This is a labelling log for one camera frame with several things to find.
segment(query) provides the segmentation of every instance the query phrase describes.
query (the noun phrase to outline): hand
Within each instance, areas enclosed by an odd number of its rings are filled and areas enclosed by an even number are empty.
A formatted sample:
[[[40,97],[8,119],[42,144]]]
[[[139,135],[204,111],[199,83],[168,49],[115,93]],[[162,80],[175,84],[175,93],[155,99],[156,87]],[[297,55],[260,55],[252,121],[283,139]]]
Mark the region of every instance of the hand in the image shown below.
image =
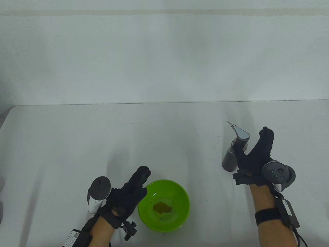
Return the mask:
[[[267,127],[259,132],[259,140],[252,151],[245,155],[241,146],[233,145],[234,153],[237,158],[238,168],[247,170],[253,176],[261,176],[263,166],[273,160],[271,150],[273,146],[274,133]]]
[[[114,210],[117,212],[118,219],[121,221],[127,220],[134,212],[138,203],[146,196],[147,189],[143,188],[143,184],[150,174],[151,171],[147,166],[139,167],[121,189],[111,190],[110,195],[106,199],[106,204],[98,209],[97,213],[107,219],[107,215],[112,214]]]

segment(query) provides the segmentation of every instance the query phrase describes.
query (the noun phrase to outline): white controller handle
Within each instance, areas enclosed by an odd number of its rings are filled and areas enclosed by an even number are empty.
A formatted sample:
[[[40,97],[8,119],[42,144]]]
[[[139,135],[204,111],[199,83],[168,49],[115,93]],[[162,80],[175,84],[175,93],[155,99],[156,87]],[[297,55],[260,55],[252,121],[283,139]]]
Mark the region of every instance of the white controller handle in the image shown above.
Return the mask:
[[[107,177],[96,178],[88,189],[87,202],[88,212],[95,214],[102,206],[102,202],[111,192],[111,183]]]

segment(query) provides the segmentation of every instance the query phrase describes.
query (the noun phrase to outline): skin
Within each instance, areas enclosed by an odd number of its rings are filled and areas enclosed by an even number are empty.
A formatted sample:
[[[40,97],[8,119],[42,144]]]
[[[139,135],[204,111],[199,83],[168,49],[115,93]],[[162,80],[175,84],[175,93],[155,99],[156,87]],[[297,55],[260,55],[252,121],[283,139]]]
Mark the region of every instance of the skin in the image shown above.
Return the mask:
[[[92,236],[89,247],[109,247],[112,235],[115,229],[102,217],[99,216],[98,220],[92,227],[89,234]]]
[[[267,185],[251,184],[250,191],[254,200],[255,211],[275,208],[275,197]],[[89,247],[108,247],[115,229],[103,218],[99,217],[92,227],[92,241]],[[258,235],[261,247],[297,247],[292,231],[282,224],[281,220],[270,220],[259,224]]]
[[[250,191],[254,199],[255,211],[275,208],[275,197],[267,185],[251,184]],[[281,220],[270,220],[258,225],[258,235],[261,247],[297,247],[292,231],[283,225]]]

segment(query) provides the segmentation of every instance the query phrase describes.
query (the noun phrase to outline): green bowl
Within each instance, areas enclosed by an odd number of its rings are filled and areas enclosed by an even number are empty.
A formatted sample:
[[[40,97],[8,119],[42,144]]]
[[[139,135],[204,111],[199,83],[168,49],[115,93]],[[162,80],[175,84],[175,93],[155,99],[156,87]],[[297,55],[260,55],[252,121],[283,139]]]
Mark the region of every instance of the green bowl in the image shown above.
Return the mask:
[[[157,180],[146,186],[147,195],[138,204],[144,224],[156,232],[171,232],[182,226],[190,213],[190,199],[178,183]]]

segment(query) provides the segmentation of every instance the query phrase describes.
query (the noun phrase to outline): gray bottle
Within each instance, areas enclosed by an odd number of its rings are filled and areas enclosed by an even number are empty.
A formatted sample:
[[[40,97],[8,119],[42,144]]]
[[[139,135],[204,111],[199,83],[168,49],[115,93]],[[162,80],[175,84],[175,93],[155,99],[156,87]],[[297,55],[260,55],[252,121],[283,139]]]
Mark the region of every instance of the gray bottle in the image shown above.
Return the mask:
[[[232,141],[230,147],[228,148],[222,160],[222,167],[228,172],[233,172],[238,167],[237,158],[235,157],[233,150],[233,145],[235,143],[239,144],[242,150],[245,152],[248,147],[250,134],[244,131],[243,129],[240,129],[238,126],[231,124],[229,121],[227,122],[231,125],[232,129],[234,129],[235,133],[237,134],[237,137]]]

